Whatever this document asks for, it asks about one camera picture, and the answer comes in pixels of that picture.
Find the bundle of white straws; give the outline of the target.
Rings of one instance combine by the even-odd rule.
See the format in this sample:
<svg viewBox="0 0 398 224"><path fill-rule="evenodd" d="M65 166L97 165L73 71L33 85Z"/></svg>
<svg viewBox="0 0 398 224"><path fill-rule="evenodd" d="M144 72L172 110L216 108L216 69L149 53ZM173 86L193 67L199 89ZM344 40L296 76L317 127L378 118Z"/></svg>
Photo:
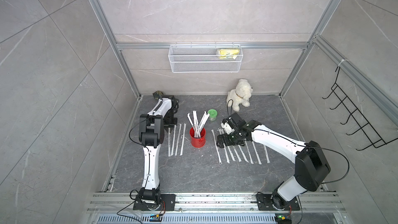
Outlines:
<svg viewBox="0 0 398 224"><path fill-rule="evenodd" d="M209 115L207 112L204 112L202 118L199 120L197 111L193 111L192 113L193 113L193 117L191 117L190 113L187 114L187 117L188 117L189 122L193 128L194 138L199 139L204 136L202 134L202 131L204 130L204 126L209 118Z"/></svg>

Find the white straw eleventh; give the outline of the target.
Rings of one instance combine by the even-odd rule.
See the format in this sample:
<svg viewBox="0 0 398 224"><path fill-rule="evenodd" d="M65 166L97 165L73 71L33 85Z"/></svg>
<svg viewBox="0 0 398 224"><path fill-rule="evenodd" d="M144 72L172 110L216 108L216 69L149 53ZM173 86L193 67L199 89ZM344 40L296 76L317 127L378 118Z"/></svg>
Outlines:
<svg viewBox="0 0 398 224"><path fill-rule="evenodd" d="M176 137L176 125L173 128L173 139L172 139L171 156L174 155L175 137Z"/></svg>

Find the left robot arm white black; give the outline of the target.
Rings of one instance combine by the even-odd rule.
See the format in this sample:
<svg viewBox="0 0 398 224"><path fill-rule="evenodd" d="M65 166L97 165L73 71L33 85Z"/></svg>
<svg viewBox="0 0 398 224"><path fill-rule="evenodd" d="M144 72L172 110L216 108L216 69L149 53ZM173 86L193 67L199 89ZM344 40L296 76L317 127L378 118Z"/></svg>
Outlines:
<svg viewBox="0 0 398 224"><path fill-rule="evenodd" d="M147 114L140 115L138 144L144 151L144 176L136 203L156 210L165 207L161 199L159 179L159 154L165 137L165 129L177 124L178 99L173 95L158 95L158 102Z"/></svg>

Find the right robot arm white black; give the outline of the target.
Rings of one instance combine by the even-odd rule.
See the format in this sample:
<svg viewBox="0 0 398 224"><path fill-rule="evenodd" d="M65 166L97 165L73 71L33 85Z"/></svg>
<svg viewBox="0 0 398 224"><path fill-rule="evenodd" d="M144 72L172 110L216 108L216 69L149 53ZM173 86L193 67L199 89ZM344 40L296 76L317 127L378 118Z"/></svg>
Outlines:
<svg viewBox="0 0 398 224"><path fill-rule="evenodd" d="M294 175L282 182L272 193L271 201L277 210L285 209L290 201L307 191L315 192L331 171L320 147L314 141L305 143L277 133L262 123L244 121L237 113L223 119L224 134L217 137L217 146L243 146L246 141L259 143L278 152L295 164Z"/></svg>

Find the camouflage cloth piece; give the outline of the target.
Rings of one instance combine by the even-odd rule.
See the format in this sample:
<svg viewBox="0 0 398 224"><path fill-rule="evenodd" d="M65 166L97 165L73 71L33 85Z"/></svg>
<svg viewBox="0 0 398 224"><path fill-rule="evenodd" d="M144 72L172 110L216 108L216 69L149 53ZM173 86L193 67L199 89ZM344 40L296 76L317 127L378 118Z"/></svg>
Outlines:
<svg viewBox="0 0 398 224"><path fill-rule="evenodd" d="M158 101L159 99L163 98L164 93L162 91L156 91L152 95L153 95L154 99Z"/></svg>

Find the green lid jar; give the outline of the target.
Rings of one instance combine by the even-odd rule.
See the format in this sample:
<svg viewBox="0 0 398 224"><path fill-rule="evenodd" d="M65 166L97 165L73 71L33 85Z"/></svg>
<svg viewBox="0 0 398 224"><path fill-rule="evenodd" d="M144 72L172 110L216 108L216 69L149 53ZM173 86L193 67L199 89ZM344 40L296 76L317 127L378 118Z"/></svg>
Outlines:
<svg viewBox="0 0 398 224"><path fill-rule="evenodd" d="M215 109L210 109L210 110L208 110L207 113L209 115L208 120L210 120L210 121L215 121L216 120L218 112Z"/></svg>

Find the white plush dog toy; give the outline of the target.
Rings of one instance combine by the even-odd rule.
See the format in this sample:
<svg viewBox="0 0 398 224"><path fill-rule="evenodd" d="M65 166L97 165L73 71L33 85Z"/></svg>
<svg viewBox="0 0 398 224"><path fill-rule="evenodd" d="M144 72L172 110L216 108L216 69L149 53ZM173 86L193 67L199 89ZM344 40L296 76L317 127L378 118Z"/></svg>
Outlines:
<svg viewBox="0 0 398 224"><path fill-rule="evenodd" d="M253 88L246 79L240 79L236 88L228 92L227 107L232 107L232 110L239 112L240 105L243 107L250 106L250 98L252 96Z"/></svg>

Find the yellow sponge in basket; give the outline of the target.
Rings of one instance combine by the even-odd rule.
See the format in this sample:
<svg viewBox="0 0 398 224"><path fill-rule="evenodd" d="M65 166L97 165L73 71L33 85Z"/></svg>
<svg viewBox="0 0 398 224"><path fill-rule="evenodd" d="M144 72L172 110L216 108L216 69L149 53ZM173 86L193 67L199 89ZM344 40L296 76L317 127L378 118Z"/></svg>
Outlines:
<svg viewBox="0 0 398 224"><path fill-rule="evenodd" d="M218 49L216 55L219 59L236 59L240 55L239 49Z"/></svg>

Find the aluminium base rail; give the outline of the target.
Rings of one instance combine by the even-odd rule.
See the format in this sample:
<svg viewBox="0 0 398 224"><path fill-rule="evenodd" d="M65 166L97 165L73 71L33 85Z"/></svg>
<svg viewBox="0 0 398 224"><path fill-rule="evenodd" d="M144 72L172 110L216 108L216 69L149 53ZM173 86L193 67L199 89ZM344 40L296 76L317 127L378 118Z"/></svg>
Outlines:
<svg viewBox="0 0 398 224"><path fill-rule="evenodd" d="M129 193L95 193L85 204L88 212L115 213L132 202ZM257 200L255 192L176 192L164 198L167 213L279 213L271 203ZM345 213L335 192L307 192L293 200L284 213Z"/></svg>

